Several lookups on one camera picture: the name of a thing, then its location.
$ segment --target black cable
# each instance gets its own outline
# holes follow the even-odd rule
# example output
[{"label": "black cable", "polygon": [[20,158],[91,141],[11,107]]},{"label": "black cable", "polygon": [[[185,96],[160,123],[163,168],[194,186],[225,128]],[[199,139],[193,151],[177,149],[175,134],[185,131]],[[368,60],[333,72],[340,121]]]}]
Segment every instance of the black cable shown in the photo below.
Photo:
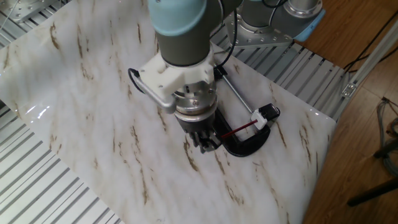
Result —
[{"label": "black cable", "polygon": [[381,32],[383,32],[383,30],[388,26],[388,24],[390,24],[390,22],[395,18],[395,16],[398,15],[398,11],[396,11],[391,17],[390,19],[381,27],[381,29],[379,30],[379,32],[373,37],[373,39],[370,41],[370,43],[368,43],[368,45],[365,47],[365,49],[358,55],[358,57],[353,60],[352,62],[350,62],[349,64],[347,64],[347,66],[345,66],[345,73],[347,71],[349,71],[356,62],[361,60],[361,56],[363,54],[365,54],[365,52],[370,48],[370,46],[374,43],[374,41],[380,36]]},{"label": "black cable", "polygon": [[220,68],[223,65],[225,65],[225,63],[228,61],[228,59],[232,55],[232,52],[234,51],[234,48],[235,48],[235,45],[236,45],[237,34],[238,34],[238,15],[237,15],[236,9],[235,9],[234,10],[234,39],[233,39],[233,42],[232,42],[232,46],[231,46],[231,49],[229,50],[228,56],[225,58],[224,62],[222,62],[221,64],[217,65],[216,68]]},{"label": "black cable", "polygon": [[224,25],[224,2],[222,0],[218,0],[221,7],[221,25],[217,29],[216,32],[210,35],[210,38],[214,37],[225,25]]},{"label": "black cable", "polygon": [[213,38],[222,28],[224,28],[224,24],[223,25],[221,25],[219,28],[218,28],[218,30],[216,31],[216,32],[214,32],[214,34],[212,34],[211,36],[210,36],[210,38]]},{"label": "black cable", "polygon": [[282,2],[276,4],[275,6],[272,6],[272,5],[268,4],[268,3],[266,3],[266,0],[261,0],[261,1],[266,7],[271,8],[271,9],[275,9],[275,8],[277,8],[279,6],[283,6],[287,2],[287,0],[283,0]]},{"label": "black cable", "polygon": [[[398,50],[398,46],[397,46],[396,48],[394,48],[394,50],[391,50],[391,52],[388,53],[386,56],[384,56],[382,59],[380,59],[380,61],[379,61],[378,63],[380,63],[380,62],[384,61],[385,59],[387,59],[388,57],[390,57],[392,54],[394,54],[395,52],[397,52],[397,50]],[[369,57],[369,55],[364,56],[364,57],[361,57],[358,61],[364,60],[364,59],[366,59],[366,58],[368,58],[368,57]]]},{"label": "black cable", "polygon": [[133,68],[129,68],[128,73],[129,73],[129,77],[130,77],[130,79],[131,79],[131,81],[132,81],[132,84],[134,84],[134,86],[137,88],[137,90],[139,90],[141,93],[145,94],[145,93],[137,86],[136,81],[133,79],[133,77],[132,77],[132,75],[131,75],[131,73],[133,73],[134,76],[135,76],[136,78],[139,78],[139,72],[138,72],[137,70],[133,69]]}]

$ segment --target white marble table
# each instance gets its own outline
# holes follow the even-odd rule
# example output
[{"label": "white marble table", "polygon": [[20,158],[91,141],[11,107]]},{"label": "white marble table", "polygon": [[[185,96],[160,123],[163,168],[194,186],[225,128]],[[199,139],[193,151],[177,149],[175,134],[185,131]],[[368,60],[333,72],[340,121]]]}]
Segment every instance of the white marble table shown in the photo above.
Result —
[{"label": "white marble table", "polygon": [[[129,81],[156,42],[145,0],[72,1],[0,51],[0,99],[126,223],[300,223],[335,122],[231,57],[249,104],[281,116],[249,157],[201,154]],[[218,94],[233,128],[249,120]]]}]

